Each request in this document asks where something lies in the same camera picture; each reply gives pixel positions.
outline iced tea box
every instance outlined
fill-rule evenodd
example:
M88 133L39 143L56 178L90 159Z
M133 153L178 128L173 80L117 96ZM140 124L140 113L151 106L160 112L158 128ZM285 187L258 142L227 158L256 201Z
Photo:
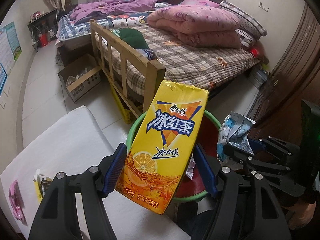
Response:
M187 169L209 92L162 81L132 143L116 190L163 214Z

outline wooden bed rail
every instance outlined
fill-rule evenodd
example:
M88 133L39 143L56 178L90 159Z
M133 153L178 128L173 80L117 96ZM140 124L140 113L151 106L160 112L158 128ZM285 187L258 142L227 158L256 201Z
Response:
M143 112L149 109L160 83L164 79L164 65L162 65L158 60L148 60L126 42L114 35L111 31L104 29L95 23L94 20L90 21L90 28L93 52L98 64L101 66L110 84L113 85L129 109L138 118L142 113L128 98L126 80L127 61L129 61L146 78L143 97ZM100 55L95 41L96 33L99 37ZM104 38L108 43L108 55L104 54L102 38ZM111 47L114 47L120 53L122 86L120 86L120 84L115 80L113 75ZM109 67L105 66L105 60L108 62Z

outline green cushion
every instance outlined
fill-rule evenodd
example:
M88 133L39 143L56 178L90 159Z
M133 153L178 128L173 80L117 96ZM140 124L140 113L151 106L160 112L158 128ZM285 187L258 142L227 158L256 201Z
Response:
M134 49L149 49L141 32L131 28L120 29L120 39L128 43Z

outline metal screw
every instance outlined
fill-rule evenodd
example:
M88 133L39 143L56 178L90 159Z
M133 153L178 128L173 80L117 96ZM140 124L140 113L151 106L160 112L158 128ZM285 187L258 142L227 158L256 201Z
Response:
M256 179L263 179L263 176L260 173L256 173L255 177Z
M91 173L95 173L95 172L97 172L98 171L98 167L97 166L92 166L92 167L90 167L90 169L89 169L89 171L91 172Z
M222 172L224 172L224 173L229 173L229 172L231 171L230 168L229 168L229 167L226 167L226 166L222 167L221 170L222 170Z
M64 173L63 172L59 172L57 174L57 179L62 179L64 177Z

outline white table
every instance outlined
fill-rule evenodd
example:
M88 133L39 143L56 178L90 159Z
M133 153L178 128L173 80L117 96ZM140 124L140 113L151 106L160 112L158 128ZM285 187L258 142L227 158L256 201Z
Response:
M62 117L30 143L1 174L5 193L9 191L10 184L18 180L27 225L20 221L17 223L25 238L28 239L39 206L33 184L37 169L50 178L54 178L59 171L67 175L79 174L92 165L98 165L104 156L111 154L113 149L110 143L85 106ZM8 195L6 197L11 209ZM84 239L90 239L80 199L81 195L77 194L79 225L85 234ZM118 240L190 239L165 215L157 215L116 191L103 203Z

